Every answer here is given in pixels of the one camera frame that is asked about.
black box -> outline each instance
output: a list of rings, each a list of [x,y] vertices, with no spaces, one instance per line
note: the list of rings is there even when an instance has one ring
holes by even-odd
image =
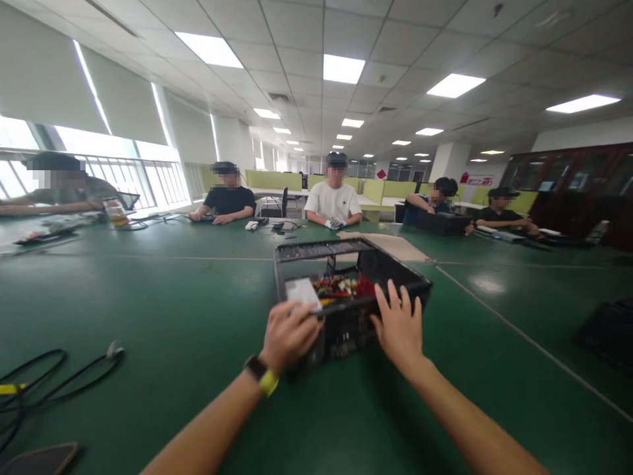
[[[438,236],[463,236],[471,218],[457,213],[419,213],[418,227]]]
[[[350,267],[336,268],[336,256],[358,253],[356,263]],[[422,306],[426,305],[433,283],[423,275],[403,264],[397,258],[376,246],[371,241],[358,237],[334,241],[317,241],[298,244],[281,244],[274,252],[275,282],[277,299],[287,300],[286,282],[302,277],[314,277],[306,274],[305,265],[292,266],[294,269],[284,270],[284,265],[297,261],[313,261],[317,267],[322,264],[321,274],[341,275],[351,272],[359,274],[364,288],[370,296],[344,300],[334,303],[315,313],[324,321],[318,339],[308,355],[297,364],[293,373],[316,367],[328,360],[344,358],[356,350],[377,342],[374,326],[369,315],[380,317],[376,297],[373,295],[373,284],[379,284],[387,294],[387,282],[394,281],[398,289],[404,285],[411,302],[420,297]]]

gray t-shirt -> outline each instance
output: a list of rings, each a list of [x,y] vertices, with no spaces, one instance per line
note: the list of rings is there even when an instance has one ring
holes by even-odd
[[[105,198],[118,197],[119,192],[107,181],[95,177],[86,178],[86,187],[62,189],[37,189],[25,197],[34,203],[46,205],[69,205],[88,201],[95,205],[102,205]]]

plastic bottle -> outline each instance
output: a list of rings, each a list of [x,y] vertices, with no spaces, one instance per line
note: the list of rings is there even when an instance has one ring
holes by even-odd
[[[105,212],[115,229],[122,228],[130,224],[130,220],[125,215],[125,209],[121,200],[117,197],[104,199]]]
[[[598,244],[602,240],[603,236],[607,233],[608,230],[609,230],[609,221],[602,220],[593,227],[593,229],[591,230],[591,232],[589,233],[585,241],[591,244]]]

ceiling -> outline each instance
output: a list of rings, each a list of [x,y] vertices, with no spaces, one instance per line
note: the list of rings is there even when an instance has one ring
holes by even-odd
[[[139,38],[85,0],[4,1],[291,154],[286,140],[302,155],[342,144],[351,158],[407,163],[452,141],[509,154],[529,151],[540,131],[633,115],[633,0],[98,0]],[[174,31],[224,37],[245,68],[205,64]],[[359,83],[323,81],[324,53],[364,59]],[[426,94],[450,73],[487,80],[456,99]],[[545,111],[588,94],[622,101]],[[365,124],[343,128],[343,118]],[[425,127],[445,132],[415,134]]]

air vent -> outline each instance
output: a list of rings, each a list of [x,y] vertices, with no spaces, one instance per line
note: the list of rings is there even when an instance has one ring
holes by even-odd
[[[128,32],[130,35],[134,36],[135,38],[140,38],[140,36],[129,26],[127,26],[125,23],[123,23],[121,20],[119,20],[116,16],[114,16],[113,14],[111,14],[108,10],[106,10],[104,7],[102,7],[101,5],[99,5],[97,2],[95,2],[94,0],[84,0],[86,3],[88,3],[89,5],[93,6],[94,8],[96,8],[97,10],[99,10],[99,12],[103,13],[105,16],[107,16],[112,22],[116,23],[116,25],[122,29],[124,29],[126,32]]]
[[[280,94],[278,92],[269,92],[268,95],[273,101],[284,102],[286,104],[290,104],[290,98],[287,94]]]

